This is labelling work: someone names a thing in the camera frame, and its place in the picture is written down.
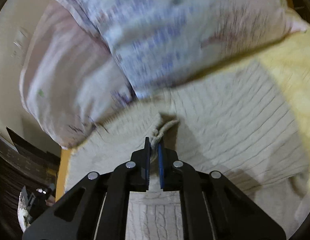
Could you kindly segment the beige cable-knit sweater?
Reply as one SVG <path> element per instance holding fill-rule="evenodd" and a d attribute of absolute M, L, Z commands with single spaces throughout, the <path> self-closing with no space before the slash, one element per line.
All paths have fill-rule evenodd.
<path fill-rule="evenodd" d="M 291 237 L 310 211 L 309 158 L 278 85 L 258 62 L 166 89 L 106 119 L 75 149 L 65 189 L 164 139 L 196 170 L 218 170 Z"/>

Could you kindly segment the dark bedside furniture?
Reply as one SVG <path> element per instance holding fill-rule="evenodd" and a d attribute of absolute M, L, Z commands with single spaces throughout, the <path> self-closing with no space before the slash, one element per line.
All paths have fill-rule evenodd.
<path fill-rule="evenodd" d="M 12 136 L 13 142 L 10 143 L 0 135 L 0 158 L 39 184 L 56 184 L 60 157 L 40 150 L 11 129 L 7 131 Z"/>

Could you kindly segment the pink striped pillow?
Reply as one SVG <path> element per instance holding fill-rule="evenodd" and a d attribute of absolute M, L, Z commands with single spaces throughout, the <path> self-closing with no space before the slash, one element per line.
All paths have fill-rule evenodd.
<path fill-rule="evenodd" d="M 35 29 L 19 90 L 24 109 L 66 149 L 81 144 L 135 97 L 108 47 L 56 1 Z"/>

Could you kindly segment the yellow patterned bedspread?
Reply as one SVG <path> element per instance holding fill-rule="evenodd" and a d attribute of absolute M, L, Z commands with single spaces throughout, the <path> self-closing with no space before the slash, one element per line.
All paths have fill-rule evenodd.
<path fill-rule="evenodd" d="M 302 139 L 310 150 L 310 24 L 294 10 L 287 12 L 303 31 L 264 50 L 259 58 L 291 104 Z"/>

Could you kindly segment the floral printed pillow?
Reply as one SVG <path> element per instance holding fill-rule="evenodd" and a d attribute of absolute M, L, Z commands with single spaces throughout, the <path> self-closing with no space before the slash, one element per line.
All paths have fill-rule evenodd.
<path fill-rule="evenodd" d="M 110 49 L 135 94 L 306 31 L 286 0 L 55 0 Z"/>

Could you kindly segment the orange wooden bed frame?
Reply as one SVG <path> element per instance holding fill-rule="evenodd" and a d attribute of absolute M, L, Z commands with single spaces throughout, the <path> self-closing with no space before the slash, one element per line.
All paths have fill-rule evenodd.
<path fill-rule="evenodd" d="M 64 195 L 65 192 L 65 181 L 67 177 L 70 157 L 71 157 L 71 150 L 62 149 L 60 156 L 60 166 L 57 177 L 56 200 L 59 200 Z"/>

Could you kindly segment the white wall socket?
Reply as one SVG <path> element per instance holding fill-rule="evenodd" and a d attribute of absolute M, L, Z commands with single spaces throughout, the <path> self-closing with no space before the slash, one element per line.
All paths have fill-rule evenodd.
<path fill-rule="evenodd" d="M 30 36 L 27 30 L 24 28 L 19 28 L 16 31 L 16 35 L 13 41 L 12 57 L 16 57 L 20 60 L 23 59 L 27 53 L 29 42 Z"/>

